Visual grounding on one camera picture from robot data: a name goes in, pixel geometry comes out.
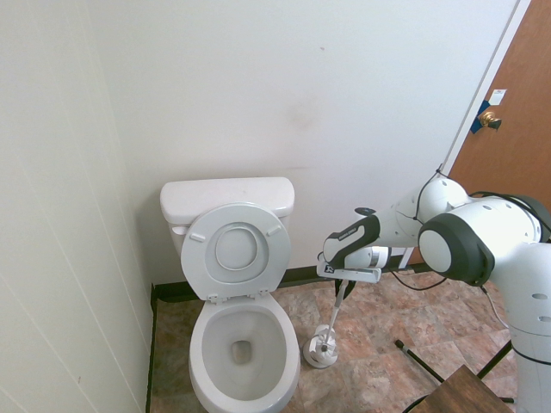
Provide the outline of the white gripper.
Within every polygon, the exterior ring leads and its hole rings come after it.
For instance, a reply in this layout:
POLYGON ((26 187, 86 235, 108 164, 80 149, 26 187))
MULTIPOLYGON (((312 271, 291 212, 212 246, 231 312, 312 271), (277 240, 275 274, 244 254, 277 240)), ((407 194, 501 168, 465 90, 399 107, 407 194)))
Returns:
POLYGON ((348 291, 352 291, 356 285, 355 281, 366 283, 377 283, 381 278, 380 268, 363 269, 334 269, 324 260, 318 261, 317 275, 321 278, 335 280, 335 297, 338 296, 342 280, 348 280, 348 291))

